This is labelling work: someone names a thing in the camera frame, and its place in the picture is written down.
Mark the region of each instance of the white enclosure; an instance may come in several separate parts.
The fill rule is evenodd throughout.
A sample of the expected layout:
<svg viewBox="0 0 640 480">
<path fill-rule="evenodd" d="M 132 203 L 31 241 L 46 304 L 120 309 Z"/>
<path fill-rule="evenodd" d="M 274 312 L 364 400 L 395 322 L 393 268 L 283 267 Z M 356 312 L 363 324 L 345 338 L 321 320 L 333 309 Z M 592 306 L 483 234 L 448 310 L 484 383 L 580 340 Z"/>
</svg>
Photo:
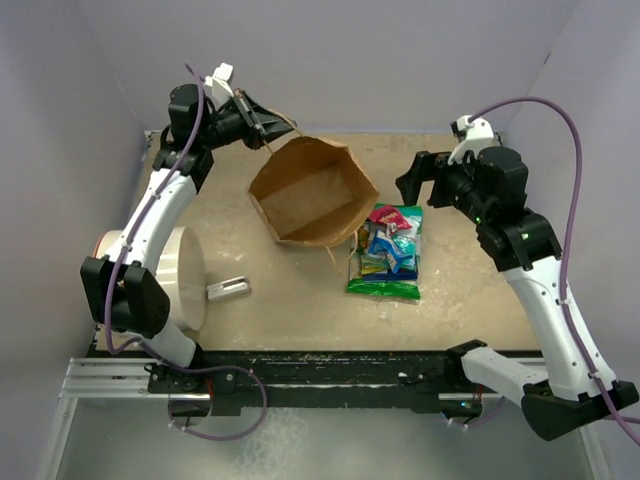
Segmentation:
<svg viewBox="0 0 640 480">
<path fill-rule="evenodd" d="M 3 478 L 36 474 L 68 359 L 93 328 L 80 264 L 124 224 L 143 130 L 166 125 L 170 90 L 189 81 L 184 61 L 203 74 L 233 63 L 237 86 L 312 131 L 445 132 L 500 99 L 560 103 L 585 149 L 573 293 L 608 363 L 640 383 L 637 0 L 4 0 Z M 560 234 L 574 168 L 566 128 L 539 105 L 489 118 L 530 167 L 532 208 Z M 604 423 L 617 478 L 634 478 L 640 455 Z"/>
</svg>

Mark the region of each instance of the tabletop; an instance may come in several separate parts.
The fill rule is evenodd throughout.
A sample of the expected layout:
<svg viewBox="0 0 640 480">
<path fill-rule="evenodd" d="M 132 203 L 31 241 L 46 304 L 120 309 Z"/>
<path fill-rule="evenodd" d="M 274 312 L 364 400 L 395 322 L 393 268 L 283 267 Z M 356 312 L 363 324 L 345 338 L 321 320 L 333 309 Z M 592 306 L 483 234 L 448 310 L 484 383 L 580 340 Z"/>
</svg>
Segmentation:
<svg viewBox="0 0 640 480">
<path fill-rule="evenodd" d="M 318 135 L 348 145 L 380 191 L 399 204 L 394 180 L 417 151 L 450 150 L 449 135 Z M 287 138 L 274 143 L 282 145 Z M 146 157 L 138 198 L 158 137 Z M 245 275 L 247 296 L 209 303 L 194 339 L 205 350 L 444 350 L 480 339 L 500 350 L 536 350 L 517 297 L 481 250 L 468 219 L 453 208 L 424 209 L 421 300 L 403 302 L 345 293 L 348 242 L 334 249 L 336 268 L 319 248 L 274 243 L 247 190 L 269 153 L 237 142 L 216 150 L 215 164 L 178 225 L 191 227 L 204 252 L 207 284 Z M 98 339 L 98 349 L 104 349 Z"/>
</svg>

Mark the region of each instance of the brown paper bag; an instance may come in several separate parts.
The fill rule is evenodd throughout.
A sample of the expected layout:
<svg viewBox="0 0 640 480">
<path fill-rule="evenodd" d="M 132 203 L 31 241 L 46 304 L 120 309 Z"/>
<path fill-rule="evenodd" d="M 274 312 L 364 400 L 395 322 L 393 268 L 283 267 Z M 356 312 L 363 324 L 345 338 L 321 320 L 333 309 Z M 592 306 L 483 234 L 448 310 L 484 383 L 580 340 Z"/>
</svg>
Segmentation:
<svg viewBox="0 0 640 480">
<path fill-rule="evenodd" d="M 273 239 L 308 247 L 344 242 L 379 195 L 349 147 L 307 136 L 274 152 L 249 187 Z"/>
</svg>

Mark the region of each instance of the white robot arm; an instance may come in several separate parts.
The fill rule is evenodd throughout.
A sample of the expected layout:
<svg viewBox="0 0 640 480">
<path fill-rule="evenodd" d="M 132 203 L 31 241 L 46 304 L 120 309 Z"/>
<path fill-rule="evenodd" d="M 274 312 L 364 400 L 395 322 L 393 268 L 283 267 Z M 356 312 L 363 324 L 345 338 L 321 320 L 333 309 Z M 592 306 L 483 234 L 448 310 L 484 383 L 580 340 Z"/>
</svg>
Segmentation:
<svg viewBox="0 0 640 480">
<path fill-rule="evenodd" d="M 201 349 L 168 318 L 169 298 L 155 279 L 162 250 L 209 174 L 213 149 L 242 140 L 255 150 L 292 130 L 244 91 L 232 91 L 232 74 L 233 67 L 223 63 L 204 79 L 221 104 L 218 109 L 204 95 L 199 101 L 198 85 L 173 89 L 171 123 L 162 132 L 140 204 L 105 256 L 87 257 L 80 270 L 96 322 L 138 334 L 140 341 L 163 359 L 183 368 L 198 366 Z M 167 140 L 169 132 L 171 141 Z M 109 343 L 111 353 L 119 353 Z"/>
<path fill-rule="evenodd" d="M 527 167 L 517 152 L 492 146 L 494 134 L 486 119 L 469 119 L 463 116 L 451 124 L 459 140 L 453 152 L 418 152 L 396 185 L 404 203 L 413 205 L 422 182 L 434 181 L 428 205 L 454 206 L 475 223 L 482 249 L 527 313 L 546 371 L 525 367 L 477 340 L 450 353 L 459 361 L 461 377 L 521 406 L 534 431 L 552 440 L 607 416 L 609 410 L 562 311 L 560 245 L 549 222 L 525 208 Z M 568 286 L 566 302 L 616 408 L 636 403 L 635 386 L 617 380 L 602 358 Z"/>
</svg>

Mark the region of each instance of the purple cable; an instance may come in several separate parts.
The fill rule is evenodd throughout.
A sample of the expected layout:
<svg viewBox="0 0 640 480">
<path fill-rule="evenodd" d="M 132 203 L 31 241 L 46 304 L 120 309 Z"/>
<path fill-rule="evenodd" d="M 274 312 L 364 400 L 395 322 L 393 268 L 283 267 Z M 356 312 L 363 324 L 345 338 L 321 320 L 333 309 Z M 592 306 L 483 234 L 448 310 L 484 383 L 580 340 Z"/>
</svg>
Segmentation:
<svg viewBox="0 0 640 480">
<path fill-rule="evenodd" d="M 242 367 L 233 366 L 233 365 L 219 366 L 219 367 L 209 367 L 209 368 L 197 368 L 197 369 L 189 369 L 189 368 L 180 367 L 180 366 L 175 365 L 174 363 L 168 361 L 167 359 L 163 358 L 155 350 L 153 350 L 151 347 L 149 347 L 149 345 L 146 345 L 144 342 L 142 342 L 141 341 L 142 340 L 141 337 L 130 338 L 129 340 L 124 342 L 122 345 L 120 345 L 120 347 L 115 348 L 114 345 L 113 345 L 113 337 L 111 335 L 111 333 L 112 333 L 112 331 L 111 331 L 111 308 L 112 308 L 112 303 L 113 303 L 113 293 L 114 293 L 115 286 L 116 286 L 118 271 L 120 270 L 120 267 L 122 266 L 122 262 L 124 261 L 124 258 L 128 253 L 128 245 L 130 245 L 133 242 L 133 239 L 135 238 L 136 233 L 140 229 L 140 226 L 142 225 L 142 222 L 144 221 L 145 217 L 149 213 L 149 210 L 151 210 L 151 207 L 153 206 L 153 204 L 155 203 L 157 198 L 159 198 L 159 196 L 162 193 L 162 191 L 165 189 L 167 184 L 171 181 L 171 177 L 173 176 L 173 174 L 182 165 L 182 162 L 184 161 L 184 159 L 185 159 L 187 153 L 189 152 L 189 150 L 191 149 L 191 146 L 193 145 L 193 142 L 196 139 L 196 135 L 198 134 L 198 130 L 200 129 L 200 122 L 202 121 L 202 114 L 203 114 L 203 110 L 204 110 L 204 93 L 203 93 L 203 88 L 204 87 L 202 85 L 202 81 L 200 80 L 202 77 L 200 75 L 197 75 L 193 71 L 193 69 L 191 68 L 191 66 L 188 63 L 186 64 L 186 67 L 187 67 L 187 70 L 189 70 L 189 73 L 191 73 L 191 75 L 193 75 L 193 77 L 196 79 L 196 83 L 198 85 L 198 110 L 196 112 L 196 119 L 195 119 L 195 122 L 193 124 L 193 129 L 191 130 L 191 134 L 189 135 L 189 138 L 187 139 L 187 143 L 185 144 L 184 148 L 180 152 L 180 155 L 178 156 L 178 160 L 176 160 L 176 163 L 173 165 L 173 167 L 171 167 L 171 169 L 169 170 L 169 173 L 167 173 L 167 175 L 164 177 L 162 182 L 160 182 L 160 185 L 158 185 L 158 188 L 154 192 L 154 195 L 149 197 L 149 200 L 147 201 L 147 203 L 142 207 L 142 210 L 140 210 L 140 214 L 138 215 L 138 217 L 133 222 L 133 225 L 131 226 L 131 229 L 129 230 L 129 234 L 127 235 L 127 238 L 125 239 L 124 245 L 122 246 L 122 249 L 120 250 L 120 254 L 118 255 L 118 258 L 116 259 L 116 261 L 114 263 L 113 270 L 111 271 L 111 276 L 109 277 L 109 283 L 107 285 L 107 294 L 106 294 L 106 298 L 105 298 L 105 302 L 104 302 L 105 303 L 105 306 L 104 306 L 104 330 L 105 330 L 105 337 L 106 337 L 106 341 L 107 341 L 107 350 L 109 351 L 109 353 L 111 353 L 111 355 L 114 355 L 114 356 L 118 355 L 119 353 L 124 351 L 124 349 L 127 348 L 132 343 L 138 342 L 138 343 L 140 343 L 140 346 L 142 347 L 142 349 L 149 356 L 151 356 L 151 357 L 155 358 L 156 360 L 164 363 L 169 368 L 171 368 L 173 370 L 176 370 L 178 372 L 181 372 L 181 373 L 198 375 L 198 374 L 206 374 L 206 373 L 212 373 L 212 372 L 220 372 L 220 371 L 229 371 L 229 370 L 231 370 L 231 371 L 245 373 L 246 375 L 248 375 L 256 383 L 256 385 L 258 385 L 258 388 L 260 389 L 260 394 L 262 395 L 262 411 L 260 412 L 260 416 L 258 417 L 258 420 L 256 420 L 256 422 L 253 425 L 251 425 L 249 428 L 247 428 L 247 429 L 245 429 L 245 430 L 243 430 L 243 431 L 241 431 L 239 433 L 235 433 L 233 435 L 228 435 L 228 436 L 207 435 L 207 434 L 204 434 L 204 433 L 196 432 L 195 430 L 191 430 L 191 429 L 189 429 L 187 427 L 181 427 L 181 426 L 177 425 L 174 422 L 173 414 L 171 413 L 171 410 L 170 410 L 170 407 L 169 407 L 169 417 L 171 419 L 172 425 L 174 425 L 176 428 L 179 428 L 180 430 L 183 430 L 186 433 L 189 433 L 189 434 L 194 435 L 196 437 L 205 438 L 205 439 L 208 439 L 208 440 L 215 440 L 215 441 L 238 440 L 238 439 L 240 439 L 242 437 L 245 437 L 246 435 L 249 435 L 254 430 L 256 430 L 264 422 L 264 419 L 267 416 L 267 406 L 268 406 L 267 391 L 266 391 L 266 389 L 264 387 L 264 384 L 253 373 L 253 371 L 247 370 L 247 369 L 242 368 Z"/>
<path fill-rule="evenodd" d="M 471 115 L 469 118 L 469 122 L 473 122 L 478 117 L 485 115 L 486 113 L 491 112 L 500 107 L 504 107 L 505 105 L 511 105 L 512 103 L 521 103 L 521 102 L 532 102 L 532 103 L 540 103 L 542 105 L 546 105 L 551 109 L 555 110 L 565 121 L 569 130 L 571 131 L 571 136 L 573 137 L 573 144 L 576 150 L 576 174 L 573 181 L 573 193 L 571 195 L 571 205 L 569 207 L 569 216 L 567 218 L 567 229 L 565 231 L 564 237 L 564 254 L 562 255 L 562 259 L 560 261 L 560 301 L 562 302 L 562 313 L 564 314 L 564 318 L 569 328 L 569 332 L 571 333 L 571 337 L 573 338 L 578 350 L 580 350 L 580 354 L 584 358 L 584 361 L 589 368 L 589 373 L 591 375 L 597 375 L 598 369 L 596 367 L 595 362 L 591 358 L 589 354 L 589 350 L 587 349 L 584 341 L 580 337 L 578 330 L 576 328 L 576 324 L 573 320 L 573 316 L 571 315 L 571 309 L 567 303 L 567 277 L 569 273 L 569 255 L 571 253 L 571 237 L 573 236 L 573 224 L 576 218 L 576 210 L 578 208 L 578 196 L 580 195 L 580 185 L 582 183 L 582 143 L 580 142 L 580 135 L 578 134 L 578 129 L 576 128 L 576 124 L 571 119 L 569 114 L 564 111 L 558 104 L 544 99 L 540 97 L 516 97 L 510 100 L 504 100 L 502 102 L 495 103 L 490 105 L 482 110 L 480 110 L 475 115 Z M 638 446 L 640 446 L 640 435 L 635 432 L 631 426 L 629 425 L 630 420 L 627 417 L 623 417 L 620 415 L 615 405 L 613 404 L 613 400 L 607 391 L 604 383 L 600 378 L 594 376 L 594 382 L 600 390 L 602 394 L 602 398 L 604 399 L 607 408 L 611 412 L 611 416 L 613 419 L 618 422 L 620 428 L 624 430 L 624 432 L 629 435 L 631 440 L 633 440 Z M 640 423 L 640 419 L 632 419 L 633 422 L 630 423 Z"/>
<path fill-rule="evenodd" d="M 479 427 L 481 425 L 484 425 L 485 423 L 487 423 L 489 420 L 491 420 L 493 417 L 495 417 L 497 415 L 497 413 L 500 411 L 500 409 L 505 404 L 505 402 L 506 402 L 506 397 L 500 397 L 500 400 L 498 400 L 498 403 L 496 403 L 496 406 L 493 407 L 493 410 L 491 410 L 489 413 L 487 413 L 484 417 L 480 417 L 475 422 L 462 423 L 462 422 L 453 421 L 453 422 L 451 422 L 451 424 L 452 425 L 457 425 L 457 426 L 462 427 L 462 428 L 465 428 L 465 427 L 474 428 L 474 427 Z"/>
</svg>

